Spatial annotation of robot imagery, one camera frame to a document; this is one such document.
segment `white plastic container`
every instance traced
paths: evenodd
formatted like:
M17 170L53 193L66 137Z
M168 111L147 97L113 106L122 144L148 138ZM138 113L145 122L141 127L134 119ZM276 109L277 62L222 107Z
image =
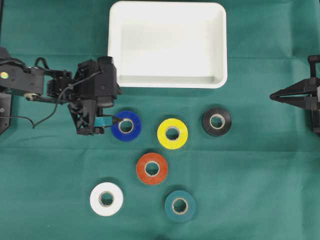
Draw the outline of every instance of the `white plastic container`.
M212 2L118 1L108 56L121 87L220 88L228 78L226 11Z

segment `black tape roll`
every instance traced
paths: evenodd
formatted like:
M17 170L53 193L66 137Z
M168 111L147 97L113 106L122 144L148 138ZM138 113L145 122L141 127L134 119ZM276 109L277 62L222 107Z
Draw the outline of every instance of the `black tape roll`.
M211 119L214 117L221 119L222 125L220 127L215 127L211 124ZM230 130L231 124L232 122L229 112L222 108L211 108L204 113L202 118L203 129L207 134L215 137L226 134Z

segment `tape roll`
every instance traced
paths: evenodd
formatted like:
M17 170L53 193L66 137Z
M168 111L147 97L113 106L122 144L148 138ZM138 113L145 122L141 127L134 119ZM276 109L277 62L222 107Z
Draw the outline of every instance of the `tape roll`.
M155 163L158 172L154 175L147 173L147 165ZM150 152L143 155L136 164L136 174L138 178L145 184L156 185L166 179L168 174L168 164L166 159L158 153Z
M139 117L132 111L121 111L116 115L123 119L111 127L112 134L119 140L128 142L137 138L141 132L141 121ZM120 126L123 122L129 121L132 124L132 129L128 132L121 130Z
M102 202L103 194L112 196L112 203L104 205ZM111 182L103 182L94 187L90 194L90 205L92 210L104 217L112 216L117 213L124 202L124 195L121 189Z
M219 118L221 120L221 126L214 126L212 124L213 118ZM232 125L231 116L227 110L222 108L211 108L203 114L202 126L207 134L211 136L222 136L226 134Z
M176 129L178 137L174 140L167 138L167 131L169 129ZM181 148L188 139L188 128L183 121L176 118L169 118L164 120L158 127L157 137L159 143L166 149L174 150Z
M185 209L177 211L175 209L176 201L184 201ZM196 212L196 203L194 198L186 191L177 190L168 195L164 203L166 215L177 223L183 223L190 220Z

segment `cable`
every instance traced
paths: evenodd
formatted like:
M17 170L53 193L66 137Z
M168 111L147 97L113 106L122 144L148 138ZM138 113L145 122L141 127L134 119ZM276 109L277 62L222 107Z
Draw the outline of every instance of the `cable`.
M4 60L0 60L0 65L8 64L8 63L14 63L14 64L22 65L23 71L28 72L28 68L27 68L26 64L23 61L21 61L21 60L19 60L17 58L10 57L10 58L6 58Z
M42 62L44 68L45 68L46 70L50 70L50 68L49 68L49 66L48 66L48 64L47 64L46 59L44 59L43 57L38 57L38 58L35 60L35 63L34 63L34 66L35 66L36 68L43 69L43 67L41 67L41 66L38 65L38 62Z
M31 118L26 116L0 116L0 119L26 119L32 124L32 128L34 129L35 123Z
M117 116L111 115L111 114L102 114L102 116L103 117L112 117L112 120L115 120L116 122L121 122L124 120L123 118L120 118L120 117L117 117Z
M58 102L59 102L59 100L61 99L61 97L63 96L63 94L64 94L68 89L71 89L71 90L72 90L72 89L74 88L74 86L76 86L76 85L78 85L78 84L80 84L80 83L83 83L84 81L87 81L87 80L89 80L89 79L93 78L94 76L96 76L96 75L98 75L98 74L101 74L101 73L102 73L101 71L97 71L97 72L91 74L90 76L88 76L88 77L86 77L86 78L84 78L84 79L82 79L82 80L80 80L80 81L77 81L77 82L74 83L74 84L69 84L69 86L67 86L65 89L63 89L63 91L59 94L59 97L57 98L57 100L56 100L56 102L55 102L55 106L54 106L54 109L53 109L52 113L50 113L49 116L45 117L44 119L42 119L42 120L38 121L37 123L35 123L35 124L32 126L32 128L33 128L33 129L36 128L36 126L38 126L39 124L41 124L41 123L43 123L44 121L48 120L49 118L51 118L51 117L56 113L57 108L58 108L58 104L59 104Z

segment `green fabric surface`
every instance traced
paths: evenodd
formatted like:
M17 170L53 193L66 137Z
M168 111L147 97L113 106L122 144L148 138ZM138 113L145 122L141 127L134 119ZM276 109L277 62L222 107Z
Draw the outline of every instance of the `green fabric surface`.
M53 69L107 52L112 0L5 0L1 45ZM320 239L320 138L303 109L269 94L310 75L307 56L320 52L318 0L218 0L227 13L228 80L219 89L123 88L115 107L132 110L142 131L132 142L109 129L76 134L67 106L32 129L12 120L0 136L0 238L59 240L315 240ZM229 110L231 130L212 137L202 115ZM13 98L13 113L35 121L53 109ZM188 126L178 150L166 150L157 127L168 117ZM168 162L166 180L144 185L136 163L147 152ZM121 210L95 214L91 190L113 182L123 191ZM167 195L189 192L196 213L186 223L165 214Z

